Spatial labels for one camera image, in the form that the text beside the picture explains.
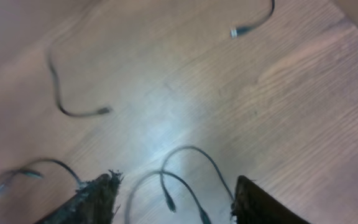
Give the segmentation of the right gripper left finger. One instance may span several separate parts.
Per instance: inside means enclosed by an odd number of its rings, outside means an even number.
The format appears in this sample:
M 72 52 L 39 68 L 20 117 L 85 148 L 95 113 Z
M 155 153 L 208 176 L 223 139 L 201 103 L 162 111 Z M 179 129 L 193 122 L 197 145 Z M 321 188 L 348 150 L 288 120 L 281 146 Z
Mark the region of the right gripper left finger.
M 111 224 L 122 180 L 121 172 L 109 170 L 87 181 L 84 188 L 36 224 Z

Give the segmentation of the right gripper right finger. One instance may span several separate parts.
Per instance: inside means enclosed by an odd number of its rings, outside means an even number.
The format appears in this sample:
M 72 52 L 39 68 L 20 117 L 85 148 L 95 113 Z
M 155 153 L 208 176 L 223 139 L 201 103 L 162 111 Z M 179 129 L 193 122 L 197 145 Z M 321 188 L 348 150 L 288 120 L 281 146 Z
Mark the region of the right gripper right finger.
M 237 224 L 309 224 L 244 175 L 237 178 L 231 215 Z

